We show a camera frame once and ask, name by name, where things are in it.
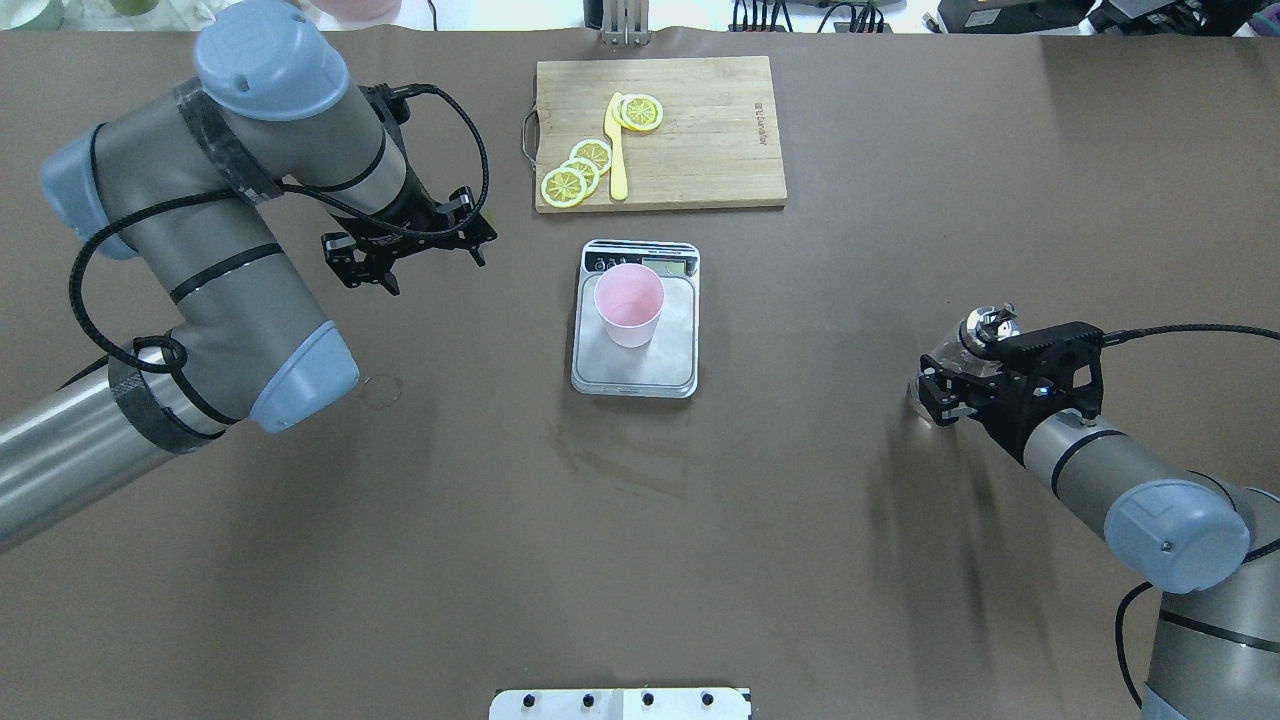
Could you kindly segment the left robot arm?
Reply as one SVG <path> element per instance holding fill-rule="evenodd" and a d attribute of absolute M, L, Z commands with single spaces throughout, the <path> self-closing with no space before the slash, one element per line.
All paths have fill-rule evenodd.
<path fill-rule="evenodd" d="M 361 86 L 287 1 L 242 1 L 195 41 L 195 76 L 96 126 L 41 168 L 81 238 L 72 313 L 102 356 L 3 423 L 3 548 L 244 419 L 289 429 L 351 392 L 357 364 L 260 215 L 285 193 L 339 224 L 323 256 L 356 288 L 401 288 L 397 260 L 497 237 L 490 179 L 438 201 L 410 164 L 408 100 Z"/>

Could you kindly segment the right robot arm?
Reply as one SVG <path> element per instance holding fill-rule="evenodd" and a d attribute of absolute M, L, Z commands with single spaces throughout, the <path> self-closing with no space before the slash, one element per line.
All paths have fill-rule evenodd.
<path fill-rule="evenodd" d="M 1144 719 L 1275 719 L 1277 496 L 1165 462 L 1105 420 L 1101 354 L 1152 329 L 1024 332 L 983 306 L 923 354 L 909 397 L 968 416 L 1142 583 L 1117 606 L 1117 665 Z"/>

